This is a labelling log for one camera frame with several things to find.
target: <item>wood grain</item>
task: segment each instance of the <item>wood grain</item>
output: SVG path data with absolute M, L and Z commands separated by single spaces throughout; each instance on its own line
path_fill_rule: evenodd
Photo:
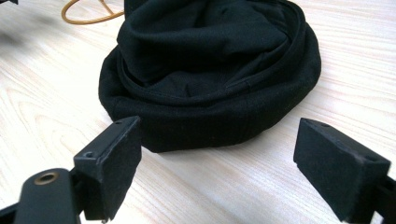
M 29 176 L 71 169 L 73 156 L 112 122 L 97 87 L 123 17 L 70 25 L 61 19 L 66 2 L 0 5 L 0 208 L 18 201 Z M 338 223 L 292 161 L 301 117 L 329 123 L 396 162 L 394 1 L 293 2 L 319 41 L 314 90 L 244 144 L 163 154 L 143 148 L 112 223 Z M 83 4 L 72 16 L 102 13 L 94 1 Z M 394 165 L 389 175 L 396 178 Z

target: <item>black fabric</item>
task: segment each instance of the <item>black fabric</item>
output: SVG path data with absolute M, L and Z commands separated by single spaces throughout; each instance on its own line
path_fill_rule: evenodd
M 244 142 L 316 85 L 318 41 L 288 1 L 125 2 L 99 97 L 109 116 L 142 119 L 153 152 Z

